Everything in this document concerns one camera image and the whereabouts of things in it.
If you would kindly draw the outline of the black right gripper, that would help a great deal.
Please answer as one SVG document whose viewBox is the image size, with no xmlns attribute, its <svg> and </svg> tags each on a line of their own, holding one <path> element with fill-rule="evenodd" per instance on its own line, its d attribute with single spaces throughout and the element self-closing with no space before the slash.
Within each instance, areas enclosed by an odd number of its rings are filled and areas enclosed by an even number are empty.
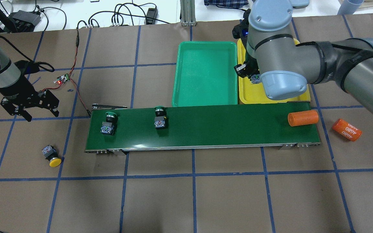
<svg viewBox="0 0 373 233">
<path fill-rule="evenodd" d="M 245 10 L 243 20 L 232 30 L 233 38 L 240 39 L 245 48 L 245 61 L 234 67 L 241 78 L 255 78 L 260 74 L 255 51 L 261 46 L 261 40 L 257 37 L 259 31 L 250 24 L 250 13 L 250 9 Z"/>
</svg>

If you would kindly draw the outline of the robot left arm silver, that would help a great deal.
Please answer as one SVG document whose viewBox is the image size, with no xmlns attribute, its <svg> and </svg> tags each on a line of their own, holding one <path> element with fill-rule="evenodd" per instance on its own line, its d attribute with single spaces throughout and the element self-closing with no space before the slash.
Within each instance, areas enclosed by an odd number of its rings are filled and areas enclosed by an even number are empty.
<svg viewBox="0 0 373 233">
<path fill-rule="evenodd" d="M 7 38 L 0 35 L 13 49 L 19 51 Z M 13 62 L 0 47 L 0 102 L 2 108 L 12 116 L 22 116 L 31 121 L 32 116 L 28 108 L 38 107 L 49 110 L 55 117 L 59 116 L 59 99 L 49 90 L 36 91 L 26 78 L 26 75 L 37 73 L 40 70 L 54 72 L 55 69 L 47 62 L 36 62 L 28 56 L 24 60 Z"/>
</svg>

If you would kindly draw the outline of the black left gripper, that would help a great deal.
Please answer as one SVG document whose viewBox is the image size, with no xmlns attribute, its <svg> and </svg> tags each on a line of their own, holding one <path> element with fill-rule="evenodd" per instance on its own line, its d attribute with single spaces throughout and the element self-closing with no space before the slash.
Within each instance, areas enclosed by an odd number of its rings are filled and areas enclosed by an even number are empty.
<svg viewBox="0 0 373 233">
<path fill-rule="evenodd" d="M 19 78 L 12 85 L 0 88 L 3 99 L 0 105 L 4 110 L 14 116 L 22 116 L 31 122 L 32 116 L 27 108 L 43 108 L 49 110 L 55 117 L 59 117 L 59 99 L 50 90 L 36 91 L 26 78 Z"/>
</svg>

